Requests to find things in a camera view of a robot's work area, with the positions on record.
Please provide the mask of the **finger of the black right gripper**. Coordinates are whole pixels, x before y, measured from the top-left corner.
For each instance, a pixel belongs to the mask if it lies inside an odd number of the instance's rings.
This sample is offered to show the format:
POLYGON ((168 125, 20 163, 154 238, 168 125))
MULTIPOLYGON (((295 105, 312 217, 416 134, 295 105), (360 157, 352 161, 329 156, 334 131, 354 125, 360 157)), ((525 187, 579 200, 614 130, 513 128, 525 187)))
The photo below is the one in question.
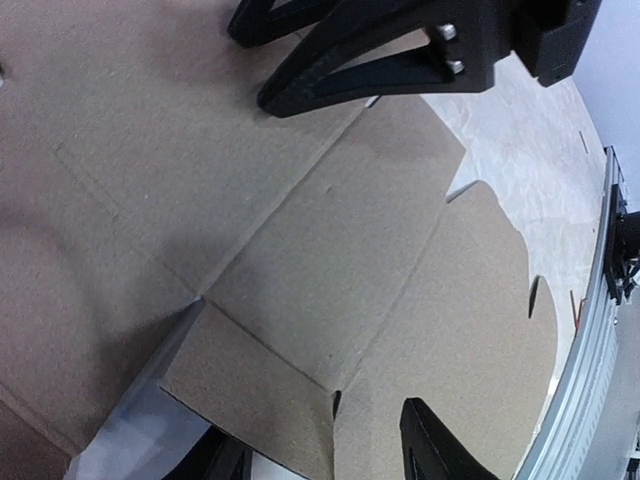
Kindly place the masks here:
POLYGON ((508 56, 510 1, 341 1, 257 95, 287 118, 373 96, 480 93, 508 56))
POLYGON ((227 33, 243 48, 268 44, 311 24, 323 24, 333 11, 341 9, 342 1, 285 1, 275 7, 275 1, 244 0, 235 10, 227 33))

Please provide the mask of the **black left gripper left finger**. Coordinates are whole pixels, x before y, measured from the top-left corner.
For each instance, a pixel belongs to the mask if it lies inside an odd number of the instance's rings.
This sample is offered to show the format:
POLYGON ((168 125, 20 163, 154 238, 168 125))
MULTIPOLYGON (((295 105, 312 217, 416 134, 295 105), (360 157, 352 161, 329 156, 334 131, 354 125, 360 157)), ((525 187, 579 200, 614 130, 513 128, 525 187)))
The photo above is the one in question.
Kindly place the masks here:
POLYGON ((253 451, 209 427, 164 480, 250 480, 253 451))

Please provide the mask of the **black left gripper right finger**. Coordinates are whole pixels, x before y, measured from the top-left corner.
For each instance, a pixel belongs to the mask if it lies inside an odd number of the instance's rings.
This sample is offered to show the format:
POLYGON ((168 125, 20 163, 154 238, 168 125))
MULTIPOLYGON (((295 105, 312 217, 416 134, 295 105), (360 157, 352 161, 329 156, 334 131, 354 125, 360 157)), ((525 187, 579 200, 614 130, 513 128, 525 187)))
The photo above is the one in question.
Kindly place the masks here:
POLYGON ((407 398, 400 433, 406 480, 498 480, 420 398, 407 398))

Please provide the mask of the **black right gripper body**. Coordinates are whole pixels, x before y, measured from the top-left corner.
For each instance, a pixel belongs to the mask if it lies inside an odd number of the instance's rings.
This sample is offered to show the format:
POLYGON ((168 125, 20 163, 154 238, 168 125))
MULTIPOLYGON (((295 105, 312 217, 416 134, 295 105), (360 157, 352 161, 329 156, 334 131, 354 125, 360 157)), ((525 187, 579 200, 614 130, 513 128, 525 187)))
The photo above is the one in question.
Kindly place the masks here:
POLYGON ((598 14, 598 0, 517 1, 512 49, 530 75, 552 86, 573 75, 598 14))

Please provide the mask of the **brown cardboard box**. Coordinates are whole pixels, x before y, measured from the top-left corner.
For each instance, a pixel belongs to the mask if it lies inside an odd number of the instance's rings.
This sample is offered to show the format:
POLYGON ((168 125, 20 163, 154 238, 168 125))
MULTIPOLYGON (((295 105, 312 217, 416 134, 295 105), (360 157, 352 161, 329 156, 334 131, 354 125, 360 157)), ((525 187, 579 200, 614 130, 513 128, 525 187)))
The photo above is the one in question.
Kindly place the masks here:
POLYGON ((556 353, 548 290, 435 98, 280 120, 299 43, 230 1, 1 5, 1 475, 60 479, 194 297, 165 392, 296 472, 398 479, 403 401, 497 476, 556 353))

